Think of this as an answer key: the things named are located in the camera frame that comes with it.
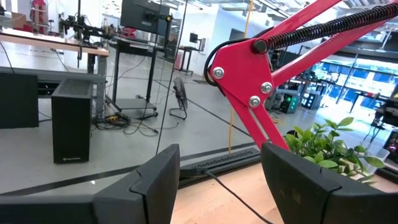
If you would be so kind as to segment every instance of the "desk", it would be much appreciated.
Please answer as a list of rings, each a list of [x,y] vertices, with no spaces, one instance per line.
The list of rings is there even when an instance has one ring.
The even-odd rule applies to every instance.
[[[62,81],[66,78],[90,80],[97,84],[96,88],[96,112],[97,116],[102,116],[104,110],[104,89],[106,81],[106,57],[109,52],[105,49],[99,49],[93,46],[81,45],[77,40],[69,40],[60,37],[52,37],[41,34],[33,34],[13,29],[3,29],[0,31],[0,41],[12,42],[15,44],[33,45],[39,47],[47,47],[49,49],[62,49],[83,53],[88,53],[88,73],[74,73],[74,72],[57,72],[57,71],[43,71],[34,69],[14,68],[16,74],[34,75],[38,80],[53,80]],[[95,56],[98,56],[98,74],[94,72]],[[0,72],[13,74],[11,68],[0,67]]]
[[[186,73],[191,73],[191,75],[193,75],[193,71],[189,70],[189,63],[191,62],[191,55],[192,55],[192,51],[197,51],[199,52],[199,49],[195,49],[193,47],[179,47],[179,50],[183,51],[182,54],[182,62],[181,62],[181,67],[180,68],[175,68],[174,70],[180,71],[180,72],[186,72]],[[185,62],[185,54],[189,53],[188,56],[188,63],[187,63],[187,69],[184,69],[184,62]]]
[[[354,107],[355,107],[356,101],[358,100],[359,96],[364,96],[364,97],[368,97],[368,98],[372,98],[372,99],[373,99],[373,97],[368,96],[368,93],[367,93],[367,92],[356,91],[355,93],[356,93],[356,97],[355,97],[355,100],[354,100],[353,105],[351,106],[351,109],[350,109],[349,113],[352,113],[352,112],[353,112],[353,109],[354,109]],[[383,102],[387,102],[388,99],[389,99],[388,97],[379,96],[376,100],[383,101]]]
[[[122,110],[153,110],[153,114],[145,115],[142,119],[147,119],[153,116],[157,116],[156,106],[150,103],[150,91],[152,89],[152,81],[154,79],[154,69],[156,61],[156,53],[163,50],[163,47],[156,46],[154,44],[147,44],[138,41],[128,40],[125,38],[115,37],[116,42],[109,42],[109,45],[116,49],[116,58],[114,62],[114,76],[113,76],[113,95],[112,98],[106,96],[108,103],[111,103],[118,111]],[[130,99],[117,99],[118,93],[118,80],[119,80],[119,58],[120,53],[140,55],[144,57],[150,57],[149,78],[146,97],[130,98]]]
[[[261,164],[223,175],[220,180],[272,223],[282,218],[267,186]],[[385,192],[398,192],[398,185],[379,176],[373,187]],[[260,219],[215,180],[178,190],[172,224],[262,224]]]

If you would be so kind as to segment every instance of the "green plant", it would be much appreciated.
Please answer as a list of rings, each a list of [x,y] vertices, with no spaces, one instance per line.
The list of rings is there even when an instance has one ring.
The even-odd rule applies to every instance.
[[[285,141],[293,153],[304,159],[348,177],[362,175],[363,177],[358,181],[373,184],[373,182],[367,181],[373,175],[364,173],[365,168],[360,158],[377,168],[383,168],[384,163],[376,157],[366,156],[366,149],[360,145],[348,148],[343,140],[335,140],[340,136],[338,131],[352,131],[346,126],[350,125],[353,120],[354,118],[349,117],[336,124],[325,119],[326,124],[314,123],[305,131],[295,126],[295,134],[287,134]]]

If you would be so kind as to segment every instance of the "black monitor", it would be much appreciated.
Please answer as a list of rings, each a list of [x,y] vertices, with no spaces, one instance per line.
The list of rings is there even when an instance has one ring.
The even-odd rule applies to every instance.
[[[189,42],[197,43],[198,42],[198,34],[191,33],[189,35]]]
[[[120,25],[166,36],[168,23],[159,15],[168,16],[170,9],[148,0],[123,0]]]

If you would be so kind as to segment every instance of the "gray floor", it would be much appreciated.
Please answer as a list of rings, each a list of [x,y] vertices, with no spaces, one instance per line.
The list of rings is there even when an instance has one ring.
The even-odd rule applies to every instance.
[[[38,68],[46,70],[64,70],[56,54],[49,49],[40,49],[24,45],[3,43],[13,67]],[[112,95],[112,75],[114,69],[114,52],[108,60],[107,80]],[[134,98],[135,95],[145,95],[149,73],[150,59],[140,56],[121,55],[119,74],[127,71],[118,81],[118,98]],[[0,50],[0,66],[9,66],[6,56]],[[144,123],[150,127],[158,128],[162,122],[165,97],[167,89],[160,85],[168,85],[171,75],[171,64],[157,59],[155,66],[155,81],[152,84],[151,102],[156,103],[159,116],[151,118]],[[180,119],[169,116],[166,112],[164,127],[176,128],[164,129],[160,140],[160,150],[172,143],[180,144],[181,156],[189,156],[201,152],[208,152],[228,146],[228,129],[230,104],[217,88],[209,85],[201,85],[193,80],[201,80],[201,77],[174,72],[173,77],[181,77],[185,82],[188,98],[188,119]],[[167,109],[177,106],[174,95],[171,95]],[[40,99],[39,110],[43,114],[51,116],[50,100]],[[138,117],[143,111],[124,111],[127,115]],[[278,124],[279,131],[284,134],[292,129],[292,126],[308,128],[311,123],[323,123],[323,117],[339,121],[340,116],[328,115],[327,111],[307,111],[300,108],[295,114],[278,114],[279,119],[285,124]],[[233,131],[233,145],[252,143],[246,128],[235,115]],[[152,131],[143,130],[146,134],[154,134]],[[363,128],[343,135],[348,146],[360,144],[364,137]],[[46,184],[61,182],[88,175],[94,175],[97,179],[59,187],[54,190],[38,190],[36,195],[68,195],[95,193],[100,189],[117,181],[125,174],[98,179],[95,174],[118,170],[126,167],[137,166],[155,155],[158,136],[146,137],[137,132],[127,136],[122,131],[93,131],[90,147],[90,161],[83,164],[54,165],[52,162],[52,124],[41,123],[39,128],[29,129],[3,129],[0,130],[0,194],[20,189],[34,188],[45,189]],[[382,140],[377,140],[373,147],[380,147]],[[203,160],[206,158],[226,154],[226,152],[213,154],[199,159],[182,161],[182,165]]]

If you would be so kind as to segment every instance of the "black coil spring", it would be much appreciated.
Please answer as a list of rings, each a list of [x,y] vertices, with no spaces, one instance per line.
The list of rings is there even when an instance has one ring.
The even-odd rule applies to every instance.
[[[391,19],[398,16],[398,3],[377,6],[373,9],[341,17],[324,24],[318,24],[270,37],[265,40],[268,50],[281,49],[290,45],[330,36],[347,30]]]

